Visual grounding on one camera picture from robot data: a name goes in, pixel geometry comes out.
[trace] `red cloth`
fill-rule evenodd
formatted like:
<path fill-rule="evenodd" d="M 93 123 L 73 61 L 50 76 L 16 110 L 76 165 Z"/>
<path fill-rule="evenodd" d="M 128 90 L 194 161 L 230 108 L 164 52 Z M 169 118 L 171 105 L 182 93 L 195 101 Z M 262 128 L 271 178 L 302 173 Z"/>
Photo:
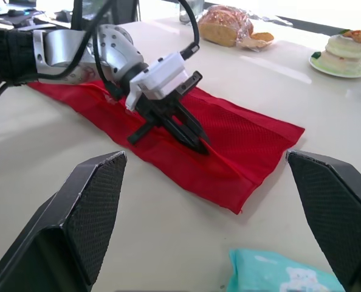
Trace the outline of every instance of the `red cloth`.
<path fill-rule="evenodd" d="M 277 166 L 283 152 L 297 143 L 303 128 L 240 108 L 195 88 L 184 106 L 200 121 L 210 139 L 208 156 L 179 144 L 155 128 L 136 146 L 126 138 L 144 122 L 115 103 L 102 83 L 30 86 L 71 106 L 111 139 L 152 163 L 185 190 L 238 214 L 250 194 Z"/>

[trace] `blue package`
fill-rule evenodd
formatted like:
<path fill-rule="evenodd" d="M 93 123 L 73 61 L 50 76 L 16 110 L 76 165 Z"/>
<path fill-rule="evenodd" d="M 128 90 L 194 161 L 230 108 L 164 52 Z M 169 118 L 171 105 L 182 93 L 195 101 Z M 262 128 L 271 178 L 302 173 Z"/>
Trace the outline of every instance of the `blue package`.
<path fill-rule="evenodd" d="M 227 292 L 345 292 L 334 275 L 275 252 L 234 249 L 229 257 L 233 276 Z"/>

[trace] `mesh texture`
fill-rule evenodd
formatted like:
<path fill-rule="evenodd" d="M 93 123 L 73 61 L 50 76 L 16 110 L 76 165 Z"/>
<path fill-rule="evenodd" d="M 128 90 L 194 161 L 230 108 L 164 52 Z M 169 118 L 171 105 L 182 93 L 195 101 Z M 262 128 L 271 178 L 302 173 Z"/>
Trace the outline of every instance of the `mesh texture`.
<path fill-rule="evenodd" d="M 113 232 L 125 164 L 125 155 L 120 155 L 97 169 L 67 223 L 90 285 L 97 280 Z"/>
<path fill-rule="evenodd" d="M 194 88 L 182 100 L 200 121 L 209 155 L 178 143 L 163 128 L 154 128 L 136 146 L 127 137 L 144 120 L 116 103 L 101 83 L 78 86 L 31 83 L 32 88 L 70 105 L 113 141 L 152 163 L 185 190 L 238 214 L 251 193 L 297 143 L 303 128 L 240 108 Z"/>
<path fill-rule="evenodd" d="M 314 237 L 348 287 L 361 265 L 361 204 L 327 166 L 301 158 L 290 162 Z"/>

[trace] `table surface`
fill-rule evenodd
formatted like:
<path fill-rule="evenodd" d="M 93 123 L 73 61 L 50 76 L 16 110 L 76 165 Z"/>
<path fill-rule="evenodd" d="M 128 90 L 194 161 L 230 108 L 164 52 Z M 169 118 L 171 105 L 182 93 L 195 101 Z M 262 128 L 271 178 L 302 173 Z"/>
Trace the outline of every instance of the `table surface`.
<path fill-rule="evenodd" d="M 125 28 L 148 62 L 192 38 L 191 28 L 176 19 Z M 361 78 L 335 78 L 310 67 L 309 56 L 327 36 L 274 25 L 255 29 L 270 30 L 276 42 L 257 53 L 201 41 L 187 69 L 199 70 L 200 87 L 214 96 L 305 127 L 297 148 L 350 162 L 361 172 Z M 6 91 L 0 98 L 0 258 L 78 163 L 121 149 L 69 107 L 25 86 Z M 116 225 L 93 291 L 220 291 L 232 273 L 232 248 L 276 251 L 331 270 L 283 160 L 236 216 L 126 152 Z"/>

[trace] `plate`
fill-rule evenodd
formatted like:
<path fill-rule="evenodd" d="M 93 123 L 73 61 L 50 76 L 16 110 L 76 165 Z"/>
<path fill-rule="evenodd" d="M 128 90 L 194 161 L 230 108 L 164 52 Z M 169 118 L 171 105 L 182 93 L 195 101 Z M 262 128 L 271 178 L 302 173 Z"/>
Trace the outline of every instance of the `plate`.
<path fill-rule="evenodd" d="M 339 73 L 334 73 L 334 72 L 331 72 L 331 71 L 327 71 L 327 70 L 324 70 L 320 67 L 317 67 L 314 63 L 313 63 L 313 57 L 310 57 L 309 58 L 309 63 L 310 65 L 312 65 L 312 67 L 314 69 L 317 69 L 318 71 L 321 71 L 325 74 L 329 74 L 329 75 L 332 75 L 332 76 L 336 76 L 336 77 L 343 77 L 343 78 L 360 78 L 361 77 L 361 74 L 359 75 L 346 75 L 346 74 L 339 74 Z"/>

